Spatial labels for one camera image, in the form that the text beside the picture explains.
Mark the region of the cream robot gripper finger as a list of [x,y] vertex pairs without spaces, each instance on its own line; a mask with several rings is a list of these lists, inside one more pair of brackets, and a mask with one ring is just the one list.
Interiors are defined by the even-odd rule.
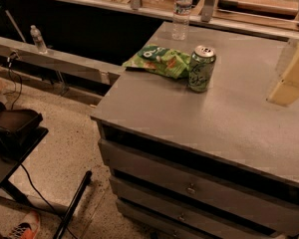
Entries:
[[277,81],[267,101],[286,107],[299,99],[299,40],[287,42],[278,59],[276,72]]

